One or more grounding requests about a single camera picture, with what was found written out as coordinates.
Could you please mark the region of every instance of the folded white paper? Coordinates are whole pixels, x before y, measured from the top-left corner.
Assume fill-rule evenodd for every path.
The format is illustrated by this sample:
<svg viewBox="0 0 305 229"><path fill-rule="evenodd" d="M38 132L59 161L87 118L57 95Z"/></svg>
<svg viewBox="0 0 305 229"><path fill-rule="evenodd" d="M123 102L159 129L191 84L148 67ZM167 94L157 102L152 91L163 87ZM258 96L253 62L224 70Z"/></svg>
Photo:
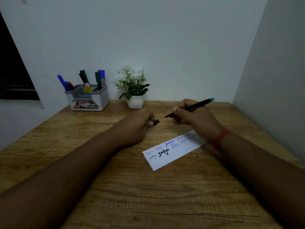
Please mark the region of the folded white paper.
<svg viewBox="0 0 305 229"><path fill-rule="evenodd" d="M205 142L192 130L145 150L143 154L152 170L156 171L204 144Z"/></svg>

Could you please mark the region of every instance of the pen holder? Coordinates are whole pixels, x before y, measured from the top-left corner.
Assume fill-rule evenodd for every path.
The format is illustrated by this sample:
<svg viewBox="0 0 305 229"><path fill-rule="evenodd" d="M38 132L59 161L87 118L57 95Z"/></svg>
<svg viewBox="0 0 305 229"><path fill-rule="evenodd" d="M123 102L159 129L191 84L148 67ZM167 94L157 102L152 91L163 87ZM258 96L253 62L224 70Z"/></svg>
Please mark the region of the pen holder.
<svg viewBox="0 0 305 229"><path fill-rule="evenodd" d="M98 90L97 85L85 87L75 85L75 90L65 91L70 107L74 111L102 111L109 104L107 86Z"/></svg>

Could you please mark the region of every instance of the red wristband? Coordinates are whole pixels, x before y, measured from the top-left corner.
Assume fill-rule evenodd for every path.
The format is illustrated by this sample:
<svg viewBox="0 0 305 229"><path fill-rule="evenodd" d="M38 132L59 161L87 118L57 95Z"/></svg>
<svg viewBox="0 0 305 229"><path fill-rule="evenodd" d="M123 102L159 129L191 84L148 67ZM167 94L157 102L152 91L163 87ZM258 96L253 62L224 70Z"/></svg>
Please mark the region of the red wristband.
<svg viewBox="0 0 305 229"><path fill-rule="evenodd" d="M212 142L212 146L215 150L217 150L217 146L222 142L223 138L230 133L230 130L224 128L219 136Z"/></svg>

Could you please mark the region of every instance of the wood grain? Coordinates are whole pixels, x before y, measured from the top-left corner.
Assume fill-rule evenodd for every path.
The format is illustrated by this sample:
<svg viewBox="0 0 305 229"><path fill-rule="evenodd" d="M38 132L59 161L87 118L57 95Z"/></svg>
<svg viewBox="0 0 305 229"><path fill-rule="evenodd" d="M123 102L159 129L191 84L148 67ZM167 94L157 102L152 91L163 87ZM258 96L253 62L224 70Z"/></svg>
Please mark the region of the wood grain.
<svg viewBox="0 0 305 229"><path fill-rule="evenodd" d="M142 142L117 152L62 228L283 228L255 190L219 154L204 147L153 172L142 151L191 130L163 118L177 102L146 101L160 123ZM230 103L207 107L228 129L304 166ZM0 192L73 151L136 111L111 101L101 112L63 109L0 153Z"/></svg>

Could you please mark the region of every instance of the wooden desk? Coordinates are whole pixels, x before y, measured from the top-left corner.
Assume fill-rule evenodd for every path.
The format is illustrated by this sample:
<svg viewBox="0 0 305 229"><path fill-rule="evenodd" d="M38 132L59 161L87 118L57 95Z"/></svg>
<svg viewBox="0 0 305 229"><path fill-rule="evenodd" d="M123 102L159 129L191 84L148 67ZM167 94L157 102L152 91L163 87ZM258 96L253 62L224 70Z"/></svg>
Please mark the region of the wooden desk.
<svg viewBox="0 0 305 229"><path fill-rule="evenodd" d="M255 191L218 156L196 149L153 172L142 151L191 130L173 127L176 102L146 101L160 119L142 142L115 154L97 175L62 228L282 228ZM302 167L230 103L207 105L228 129ZM0 192L68 154L125 115L125 101L102 112L67 107L0 153Z"/></svg>

